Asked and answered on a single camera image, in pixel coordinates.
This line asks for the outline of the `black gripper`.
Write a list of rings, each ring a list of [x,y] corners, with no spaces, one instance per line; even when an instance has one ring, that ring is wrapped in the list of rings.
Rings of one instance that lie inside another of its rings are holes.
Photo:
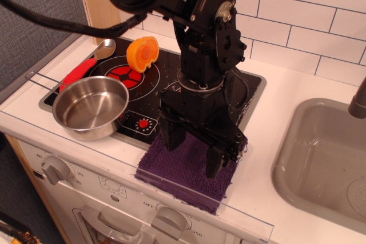
[[[246,82],[223,81],[215,87],[181,85],[179,91],[161,89],[157,95],[160,130],[169,151],[178,148],[187,133],[207,144],[208,178],[216,178],[229,161],[238,161],[246,142],[238,126],[248,103]]]

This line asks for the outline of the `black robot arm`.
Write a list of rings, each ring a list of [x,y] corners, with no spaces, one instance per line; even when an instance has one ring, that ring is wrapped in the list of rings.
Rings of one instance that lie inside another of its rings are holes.
[[[236,161],[245,136],[230,118],[237,64],[244,60],[245,44],[236,28],[235,0],[110,0],[134,15],[156,11],[174,24],[181,51],[177,74],[179,91],[163,89],[160,130],[169,150],[191,134],[208,145],[206,176],[215,178]]]

